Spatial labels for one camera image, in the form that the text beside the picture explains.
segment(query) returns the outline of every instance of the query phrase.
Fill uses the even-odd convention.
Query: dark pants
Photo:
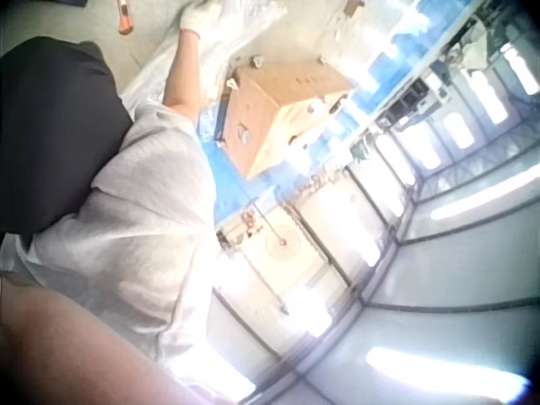
[[[0,61],[0,232],[76,213],[132,120],[98,46],[27,40]]]

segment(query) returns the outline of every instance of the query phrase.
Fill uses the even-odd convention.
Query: white glove
[[[222,0],[196,0],[182,13],[180,29],[195,31],[202,38],[215,26],[222,6]]]

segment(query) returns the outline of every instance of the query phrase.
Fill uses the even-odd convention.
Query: orange tool
[[[116,0],[118,3],[118,11],[120,12],[120,26],[118,32],[122,35],[127,35],[133,31],[133,22],[129,8],[127,7],[127,0]]]

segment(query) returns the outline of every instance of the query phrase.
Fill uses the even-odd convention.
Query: plastic wrap
[[[223,1],[223,11],[215,30],[202,38],[200,45],[201,91],[206,101],[217,99],[230,57],[285,13],[285,6],[275,0]],[[122,93],[124,106],[131,115],[139,103],[163,99],[165,80],[177,43],[177,30],[172,30],[150,62]]]

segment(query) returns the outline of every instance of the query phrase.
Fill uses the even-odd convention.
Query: sleeve
[[[178,223],[213,226],[215,184],[195,127],[164,105],[138,107],[93,187]]]

